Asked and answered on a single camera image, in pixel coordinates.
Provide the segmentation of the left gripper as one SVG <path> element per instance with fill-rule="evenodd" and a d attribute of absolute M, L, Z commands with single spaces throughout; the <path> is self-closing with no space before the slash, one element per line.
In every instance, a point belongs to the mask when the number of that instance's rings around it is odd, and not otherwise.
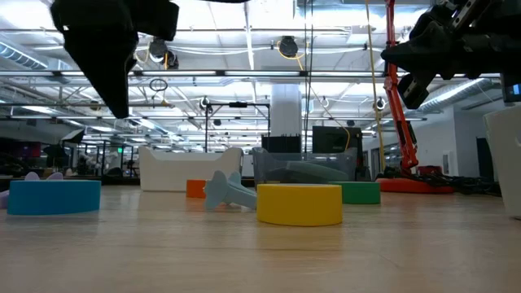
<path fill-rule="evenodd" d="M 123 119 L 137 33 L 173 40 L 179 6 L 169 0 L 54 0 L 50 14 L 65 50 L 112 115 Z"/>

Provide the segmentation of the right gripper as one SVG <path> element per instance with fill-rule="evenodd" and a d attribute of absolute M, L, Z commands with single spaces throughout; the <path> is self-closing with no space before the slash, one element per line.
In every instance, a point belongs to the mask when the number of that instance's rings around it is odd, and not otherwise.
<path fill-rule="evenodd" d="M 441 0 L 441 4 L 451 11 L 450 18 L 421 15 L 409 40 L 389 46 L 381 57 L 414 74 L 521 74 L 521 0 Z M 453 42 L 446 59 L 445 26 Z"/>

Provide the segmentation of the blue tape roll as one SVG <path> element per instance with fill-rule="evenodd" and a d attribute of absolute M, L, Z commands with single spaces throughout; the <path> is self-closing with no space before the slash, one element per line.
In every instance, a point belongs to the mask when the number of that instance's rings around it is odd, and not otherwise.
<path fill-rule="evenodd" d="M 45 216 L 98 211 L 101 182 L 89 180 L 13 181 L 7 213 Z"/>

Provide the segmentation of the orange tape roll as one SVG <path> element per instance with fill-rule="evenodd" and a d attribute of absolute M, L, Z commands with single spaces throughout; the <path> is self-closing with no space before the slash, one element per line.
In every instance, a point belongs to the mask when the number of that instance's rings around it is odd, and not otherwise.
<path fill-rule="evenodd" d="M 190 179 L 186 181 L 186 197 L 191 199 L 205 199 L 205 180 Z"/>

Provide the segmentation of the green tape roll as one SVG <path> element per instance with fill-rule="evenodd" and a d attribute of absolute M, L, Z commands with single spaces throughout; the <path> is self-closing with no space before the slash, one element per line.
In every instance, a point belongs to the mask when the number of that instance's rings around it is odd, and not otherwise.
<path fill-rule="evenodd" d="M 380 204 L 380 184 L 372 181 L 332 181 L 341 186 L 344 204 Z"/>

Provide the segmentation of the mint green stapler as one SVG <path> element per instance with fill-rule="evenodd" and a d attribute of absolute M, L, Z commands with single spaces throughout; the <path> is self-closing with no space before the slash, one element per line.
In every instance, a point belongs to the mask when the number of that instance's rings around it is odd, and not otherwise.
<path fill-rule="evenodd" d="M 332 181 L 352 181 L 351 171 L 342 171 L 320 164 L 290 161 L 282 167 L 269 168 L 263 182 L 326 184 Z"/>

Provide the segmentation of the yellow tape roll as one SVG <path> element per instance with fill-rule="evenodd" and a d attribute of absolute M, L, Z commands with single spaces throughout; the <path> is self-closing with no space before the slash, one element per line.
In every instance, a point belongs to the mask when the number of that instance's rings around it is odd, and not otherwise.
<path fill-rule="evenodd" d="M 258 221 L 310 227 L 343 222 L 341 186 L 261 184 L 256 191 Z"/>

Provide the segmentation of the lilac staple remover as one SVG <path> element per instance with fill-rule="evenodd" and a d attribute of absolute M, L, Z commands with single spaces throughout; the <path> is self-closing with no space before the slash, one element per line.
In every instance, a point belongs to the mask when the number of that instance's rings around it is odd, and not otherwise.
<path fill-rule="evenodd" d="M 29 172 L 24 177 L 24 180 L 25 181 L 39 181 L 40 177 L 35 172 Z M 52 173 L 49 177 L 46 178 L 46 180 L 48 180 L 48 181 L 63 180 L 63 174 L 62 173 Z M 10 194 L 9 189 L 0 192 L 0 209 L 7 208 L 9 194 Z"/>

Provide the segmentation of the light blue staple remover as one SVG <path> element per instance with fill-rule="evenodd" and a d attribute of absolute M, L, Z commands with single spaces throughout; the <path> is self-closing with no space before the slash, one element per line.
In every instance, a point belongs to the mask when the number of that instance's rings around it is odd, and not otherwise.
<path fill-rule="evenodd" d="M 257 195 L 242 185 L 241 174 L 231 173 L 228 177 L 222 171 L 215 171 L 211 180 L 206 181 L 204 208 L 215 209 L 219 204 L 237 204 L 245 208 L 256 209 Z"/>

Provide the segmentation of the white plastic bin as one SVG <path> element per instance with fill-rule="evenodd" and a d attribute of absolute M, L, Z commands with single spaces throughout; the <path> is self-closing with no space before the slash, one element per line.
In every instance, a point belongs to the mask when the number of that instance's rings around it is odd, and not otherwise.
<path fill-rule="evenodd" d="M 173 153 L 138 148 L 140 186 L 143 191 L 186 191 L 188 180 L 210 180 L 216 171 L 226 176 L 242 172 L 243 151 L 232 147 L 223 153 Z"/>

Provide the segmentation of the black screen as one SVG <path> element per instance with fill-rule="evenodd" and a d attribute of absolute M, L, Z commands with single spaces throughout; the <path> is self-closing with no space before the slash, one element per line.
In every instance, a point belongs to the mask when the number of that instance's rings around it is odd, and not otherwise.
<path fill-rule="evenodd" d="M 313 153 L 340 153 L 355 148 L 362 155 L 362 131 L 360 128 L 346 129 L 333 126 L 313 126 Z"/>

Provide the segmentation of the translucent grey bin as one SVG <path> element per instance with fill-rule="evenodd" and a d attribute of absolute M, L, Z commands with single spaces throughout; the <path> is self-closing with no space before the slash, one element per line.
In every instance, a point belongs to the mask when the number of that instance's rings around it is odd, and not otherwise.
<path fill-rule="evenodd" d="M 320 164 L 330 168 L 335 168 L 354 173 L 356 180 L 357 150 L 347 150 L 340 153 L 269 153 L 264 148 L 255 147 L 252 149 L 253 172 L 255 184 L 276 183 L 263 182 L 265 173 L 269 168 L 282 167 L 290 161 L 309 162 Z"/>

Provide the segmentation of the white square pillar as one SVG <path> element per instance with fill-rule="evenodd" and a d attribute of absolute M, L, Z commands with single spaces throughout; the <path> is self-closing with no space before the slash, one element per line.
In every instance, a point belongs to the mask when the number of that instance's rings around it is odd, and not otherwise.
<path fill-rule="evenodd" d="M 295 136 L 302 130 L 302 93 L 299 84 L 272 85 L 270 129 L 276 137 Z"/>

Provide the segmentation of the black box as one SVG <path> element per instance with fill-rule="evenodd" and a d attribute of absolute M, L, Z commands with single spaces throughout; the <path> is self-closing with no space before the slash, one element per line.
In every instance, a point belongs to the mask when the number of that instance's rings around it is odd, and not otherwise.
<path fill-rule="evenodd" d="M 262 136 L 261 147 L 269 153 L 301 153 L 302 138 L 296 136 Z"/>

